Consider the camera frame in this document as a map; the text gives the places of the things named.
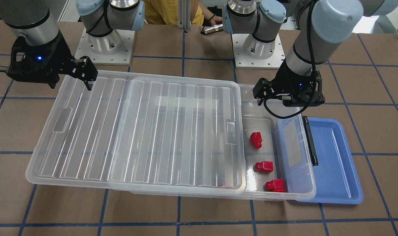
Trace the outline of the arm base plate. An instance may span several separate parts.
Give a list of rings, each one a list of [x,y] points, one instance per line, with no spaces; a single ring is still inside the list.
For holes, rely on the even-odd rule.
[[[260,42],[248,33],[233,34],[231,38],[236,68],[278,70],[286,59],[280,34],[269,43]]]
[[[113,30],[104,37],[89,35],[84,29],[75,57],[88,56],[95,65],[129,66],[136,31]]]

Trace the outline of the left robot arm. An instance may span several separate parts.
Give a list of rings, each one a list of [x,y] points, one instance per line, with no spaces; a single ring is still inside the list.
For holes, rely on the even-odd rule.
[[[258,105],[281,100],[286,107],[314,107],[325,103],[320,67],[349,38],[363,16],[386,15],[398,0],[291,0],[299,35],[271,81],[259,79],[253,88]],[[229,0],[222,9],[224,32],[246,33],[256,46],[274,46],[287,10],[277,0]]]

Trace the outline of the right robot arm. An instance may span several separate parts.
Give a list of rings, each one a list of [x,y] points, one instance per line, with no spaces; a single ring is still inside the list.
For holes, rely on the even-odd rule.
[[[140,31],[145,19],[142,0],[0,0],[0,18],[16,35],[10,64],[0,66],[16,82],[49,85],[64,74],[90,91],[98,76],[88,55],[74,57],[58,22],[81,20],[88,47],[97,55],[122,47],[118,30]]]

